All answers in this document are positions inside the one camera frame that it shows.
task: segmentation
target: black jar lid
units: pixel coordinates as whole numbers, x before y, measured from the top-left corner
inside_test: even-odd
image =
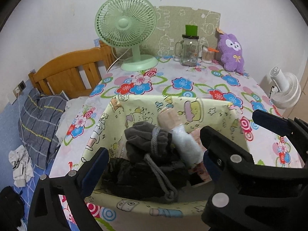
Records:
[[[199,39],[199,36],[188,36],[188,35],[185,35],[185,34],[183,34],[182,37],[186,38],[186,39],[192,39],[192,40],[198,40]]]

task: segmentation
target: gray plaid fabric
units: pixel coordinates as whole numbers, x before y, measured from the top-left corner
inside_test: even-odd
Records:
[[[46,96],[34,88],[21,110],[19,137],[32,162],[41,169],[46,169],[48,162],[57,154],[60,143],[55,133],[65,106],[63,97]]]

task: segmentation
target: white pillow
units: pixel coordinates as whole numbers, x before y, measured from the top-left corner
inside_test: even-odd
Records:
[[[76,115],[79,111],[82,111],[82,106],[86,102],[87,98],[87,96],[80,96],[76,99],[71,99],[66,103],[65,111],[59,120],[59,127],[56,132],[56,137],[59,139],[60,144],[62,144]]]

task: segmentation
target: fabric storage basket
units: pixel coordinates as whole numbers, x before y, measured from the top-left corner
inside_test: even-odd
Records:
[[[79,167],[83,162],[90,160],[100,147],[108,149],[109,157],[115,157],[124,130],[140,121],[157,124],[158,112],[164,107],[173,107],[178,112],[188,133],[196,128],[209,125],[249,151],[241,131],[238,115],[231,102],[159,95],[118,95],[111,99],[98,121],[84,150]],[[104,190],[100,189],[100,183],[92,195],[85,200],[110,209],[166,217],[200,215],[207,202],[207,199],[204,199],[203,201],[161,204],[124,199],[104,193]]]

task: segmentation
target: jar handle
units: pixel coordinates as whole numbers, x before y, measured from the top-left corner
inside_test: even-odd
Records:
[[[176,58],[181,57],[181,54],[179,54],[179,55],[176,54],[177,44],[178,44],[178,43],[181,43],[181,44],[182,44],[182,41],[178,41],[178,42],[175,44],[175,46],[174,46],[174,56],[175,56]]]

